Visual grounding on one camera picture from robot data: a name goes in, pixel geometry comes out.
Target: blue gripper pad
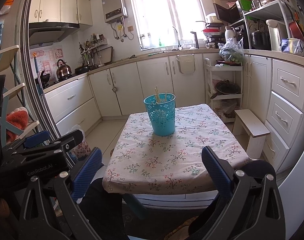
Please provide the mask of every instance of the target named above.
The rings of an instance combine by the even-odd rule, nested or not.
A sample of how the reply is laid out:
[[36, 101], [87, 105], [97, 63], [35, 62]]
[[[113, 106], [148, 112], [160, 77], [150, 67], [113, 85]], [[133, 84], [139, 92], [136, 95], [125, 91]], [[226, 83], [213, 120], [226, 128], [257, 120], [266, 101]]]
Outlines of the blue gripper pad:
[[71, 174], [75, 173], [76, 169], [79, 170], [75, 177], [73, 175], [71, 176], [71, 198], [74, 201], [77, 201], [78, 198], [82, 198], [85, 195], [94, 175], [102, 166], [102, 152], [99, 148], [94, 148], [84, 161], [76, 163], [71, 170]]
[[36, 145], [49, 140], [50, 138], [50, 134], [48, 131], [42, 131], [42, 132], [38, 132], [34, 135], [29, 136], [28, 138], [25, 139], [24, 142], [24, 147], [25, 148], [33, 148]]
[[227, 161], [220, 160], [210, 146], [202, 149], [202, 162], [210, 174], [220, 196], [228, 200], [231, 199], [234, 187], [234, 169], [232, 166]]

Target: range hood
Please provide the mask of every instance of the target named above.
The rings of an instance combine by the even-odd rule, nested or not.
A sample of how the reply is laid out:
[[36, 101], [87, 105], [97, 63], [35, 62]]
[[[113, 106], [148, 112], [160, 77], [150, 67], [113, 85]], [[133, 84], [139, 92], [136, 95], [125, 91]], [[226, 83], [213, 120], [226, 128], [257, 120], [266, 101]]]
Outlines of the range hood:
[[76, 23], [36, 22], [29, 23], [29, 45], [60, 42], [80, 28]]

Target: drawer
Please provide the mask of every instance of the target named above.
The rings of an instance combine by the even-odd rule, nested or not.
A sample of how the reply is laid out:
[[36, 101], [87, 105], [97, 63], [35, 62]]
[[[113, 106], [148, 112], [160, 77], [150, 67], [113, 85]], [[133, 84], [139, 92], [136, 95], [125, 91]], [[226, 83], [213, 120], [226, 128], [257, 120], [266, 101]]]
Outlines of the drawer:
[[57, 128], [61, 136], [67, 134], [76, 124], [79, 124], [82, 130], [86, 132], [100, 117], [94, 98], [92, 98], [58, 122]]
[[272, 91], [267, 120], [291, 147], [301, 125], [303, 113]]
[[266, 136], [263, 152], [269, 163], [277, 171], [286, 157], [289, 147], [268, 121], [265, 121], [264, 125], [268, 128], [270, 134]]
[[272, 90], [304, 111], [304, 67], [273, 59]]
[[92, 97], [87, 77], [74, 80], [46, 93], [47, 103], [56, 123]]

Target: tablecloth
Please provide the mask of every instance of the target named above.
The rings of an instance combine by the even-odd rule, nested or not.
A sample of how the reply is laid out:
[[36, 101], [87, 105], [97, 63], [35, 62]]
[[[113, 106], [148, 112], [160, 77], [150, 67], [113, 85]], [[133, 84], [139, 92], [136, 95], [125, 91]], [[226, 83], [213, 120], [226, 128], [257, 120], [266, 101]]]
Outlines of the tablecloth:
[[103, 186], [110, 193], [188, 194], [215, 189], [201, 160], [204, 146], [234, 168], [251, 161], [206, 105], [175, 109], [175, 132], [153, 133], [148, 113], [131, 114], [114, 148]]

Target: red plush cloth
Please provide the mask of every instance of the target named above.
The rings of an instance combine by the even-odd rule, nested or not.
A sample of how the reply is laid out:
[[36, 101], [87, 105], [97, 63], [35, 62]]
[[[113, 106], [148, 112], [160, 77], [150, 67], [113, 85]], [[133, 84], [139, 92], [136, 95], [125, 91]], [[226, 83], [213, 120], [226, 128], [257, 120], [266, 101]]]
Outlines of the red plush cloth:
[[[29, 115], [25, 110], [12, 112], [11, 114], [7, 115], [7, 122], [21, 130], [24, 130], [27, 127], [28, 121]], [[17, 139], [17, 137], [18, 136], [15, 133], [7, 130], [7, 141], [13, 142], [15, 139]]]

